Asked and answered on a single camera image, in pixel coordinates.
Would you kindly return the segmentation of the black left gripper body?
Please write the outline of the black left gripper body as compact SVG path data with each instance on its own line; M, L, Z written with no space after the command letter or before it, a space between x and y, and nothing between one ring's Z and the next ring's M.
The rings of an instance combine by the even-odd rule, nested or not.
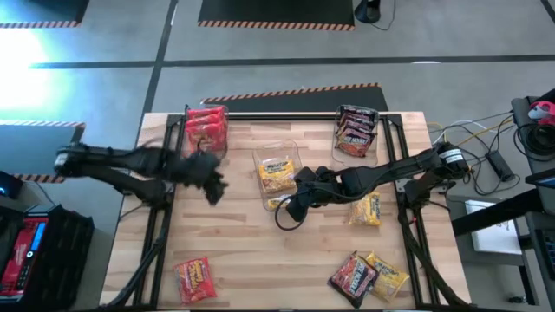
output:
M220 165L218 157L209 152L195 152L180 161L180 182L186 185L195 185L198 188L213 186Z

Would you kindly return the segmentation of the black power brick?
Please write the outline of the black power brick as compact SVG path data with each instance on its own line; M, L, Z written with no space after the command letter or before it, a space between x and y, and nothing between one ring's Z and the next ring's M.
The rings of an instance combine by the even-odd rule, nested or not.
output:
M499 151L488 152L486 154L486 160L502 182L511 181L515 178L513 170L506 163Z

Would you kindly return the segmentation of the white board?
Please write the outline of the white board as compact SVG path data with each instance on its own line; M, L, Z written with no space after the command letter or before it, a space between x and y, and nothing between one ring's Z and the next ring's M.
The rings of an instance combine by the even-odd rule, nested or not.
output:
M513 220L503 221L471 233L473 248L478 252L522 255Z

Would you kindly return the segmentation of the pink object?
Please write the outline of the pink object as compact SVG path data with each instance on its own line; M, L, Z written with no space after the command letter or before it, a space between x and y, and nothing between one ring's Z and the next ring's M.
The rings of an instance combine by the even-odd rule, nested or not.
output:
M535 101L527 115L539 125L555 126L555 104L550 101Z

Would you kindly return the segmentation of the blue-lit black device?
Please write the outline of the blue-lit black device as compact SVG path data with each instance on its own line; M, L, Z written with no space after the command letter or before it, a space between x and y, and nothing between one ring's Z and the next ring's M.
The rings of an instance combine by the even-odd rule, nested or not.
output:
M23 187L20 179L0 171L0 196L17 199Z

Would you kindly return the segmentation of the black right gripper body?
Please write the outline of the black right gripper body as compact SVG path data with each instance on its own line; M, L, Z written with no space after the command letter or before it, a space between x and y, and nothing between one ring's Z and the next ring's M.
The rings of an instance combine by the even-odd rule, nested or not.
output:
M310 208L318 208L330 203L337 204L341 201L339 196L342 195L342 189L337 181L336 172L325 166L319 166L313 172L317 175L314 182L296 184L297 187L299 185L309 186L310 193L301 198L292 198L286 206L287 212L296 222L302 222Z

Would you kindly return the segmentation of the red black computer tower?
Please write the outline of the red black computer tower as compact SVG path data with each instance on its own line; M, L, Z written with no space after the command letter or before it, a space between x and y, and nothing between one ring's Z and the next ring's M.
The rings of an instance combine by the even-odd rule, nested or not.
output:
M61 205L0 212L0 312L71 307L95 231L93 219Z

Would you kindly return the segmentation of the clear plastic bin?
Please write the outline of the clear plastic bin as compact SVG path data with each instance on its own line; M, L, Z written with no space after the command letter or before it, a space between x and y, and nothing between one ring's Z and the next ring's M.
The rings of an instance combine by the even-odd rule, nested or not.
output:
M376 166L377 162L378 162L377 141L378 141L378 126L379 126L379 123L380 123L380 115L379 115L378 119L372 120L375 123L375 128L371 132L361 131L361 132L365 132L365 133L374 133L375 134L375 140L371 144L369 150L366 152L366 156L363 157L363 158L359 158L359 157L350 156L347 153L344 153L343 151L335 148L336 137L338 135L338 134L336 134L336 130L338 129L339 120L344 115L350 115L350 116L365 119L365 120L370 120L370 119L364 117L363 115L358 115L358 114L340 115L339 107L336 110L336 115L335 115L335 119L334 119L334 130L333 130L333 139L332 139L332 154L331 154L331 157L333 159L333 166L337 167L337 168L339 168L339 167L355 167L355 166L370 166L370 167Z
M279 142L274 142L264 146L256 147L252 152L253 162L255 166L255 173L258 179L258 186L261 194L261 199L263 207L266 209L266 201L270 198L275 198L284 194L290 194L296 192L297 186L295 185L291 189L287 189L281 192L264 193L262 191L262 186L260 178L258 176L258 165L267 159L292 159L295 165L295 175L302 169L302 162L298 152L297 143L293 140L282 140Z
M207 105L188 109L182 155L206 156L221 161L227 153L228 109L223 105Z

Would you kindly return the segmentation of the black stand base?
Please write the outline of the black stand base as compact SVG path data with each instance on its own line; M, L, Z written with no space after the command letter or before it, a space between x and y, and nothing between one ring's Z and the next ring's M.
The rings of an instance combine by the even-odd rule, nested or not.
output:
M361 23L377 23L381 19L381 0L361 0L354 16Z

